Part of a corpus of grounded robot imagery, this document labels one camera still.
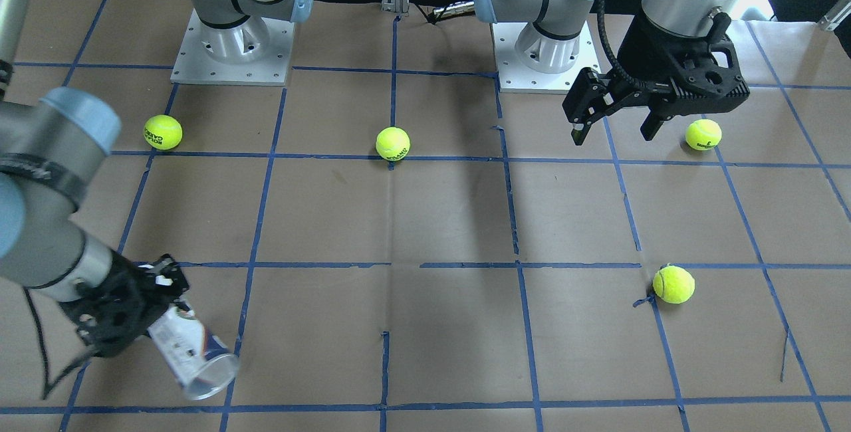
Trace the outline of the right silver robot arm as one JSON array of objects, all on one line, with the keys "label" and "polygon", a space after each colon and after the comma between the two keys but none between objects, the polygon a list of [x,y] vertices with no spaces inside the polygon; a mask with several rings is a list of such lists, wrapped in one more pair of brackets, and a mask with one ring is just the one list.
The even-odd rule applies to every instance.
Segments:
[{"label": "right silver robot arm", "polygon": [[[284,84],[294,25],[313,0],[191,0],[174,63],[182,84]],[[158,286],[70,215],[109,156],[121,122],[87,92],[58,87],[33,107],[2,101],[2,277],[48,296],[76,325],[83,358],[119,354],[188,288],[164,257]]]}]

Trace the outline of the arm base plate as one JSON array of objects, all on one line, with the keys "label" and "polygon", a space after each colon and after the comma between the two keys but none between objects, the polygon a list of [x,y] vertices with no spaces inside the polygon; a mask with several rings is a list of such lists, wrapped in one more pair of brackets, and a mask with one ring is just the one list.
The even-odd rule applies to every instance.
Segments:
[{"label": "arm base plate", "polygon": [[580,69],[600,69],[588,23],[566,41],[541,35],[531,23],[496,23],[491,32],[502,92],[566,94]]},{"label": "arm base plate", "polygon": [[195,86],[276,86],[288,83],[296,24],[250,17],[213,29],[189,18],[170,80]]}]

